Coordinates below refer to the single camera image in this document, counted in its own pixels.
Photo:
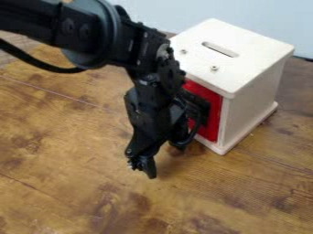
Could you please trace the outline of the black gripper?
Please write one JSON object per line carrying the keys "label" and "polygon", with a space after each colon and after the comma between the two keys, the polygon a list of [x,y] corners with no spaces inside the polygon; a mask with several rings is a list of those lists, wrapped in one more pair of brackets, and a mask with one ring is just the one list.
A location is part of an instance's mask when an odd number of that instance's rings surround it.
{"label": "black gripper", "polygon": [[128,164],[134,170],[144,171],[149,179],[157,177],[154,156],[163,145],[169,142],[180,151],[187,149],[183,142],[189,138],[189,120],[184,115],[181,91],[168,94],[161,89],[132,88],[124,97],[134,129],[125,150]]}

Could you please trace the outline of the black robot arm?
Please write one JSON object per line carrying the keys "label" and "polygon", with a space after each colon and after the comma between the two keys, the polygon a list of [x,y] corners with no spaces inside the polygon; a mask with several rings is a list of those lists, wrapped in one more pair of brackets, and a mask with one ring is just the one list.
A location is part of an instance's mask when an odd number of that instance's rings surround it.
{"label": "black robot arm", "polygon": [[68,74],[106,65],[126,69],[134,83],[124,97],[134,135],[125,154],[129,166],[154,179],[161,146],[169,142],[183,148],[192,137],[187,73],[167,35],[106,0],[0,0],[0,30],[60,48],[74,65],[51,65],[0,38],[0,49],[41,69]]}

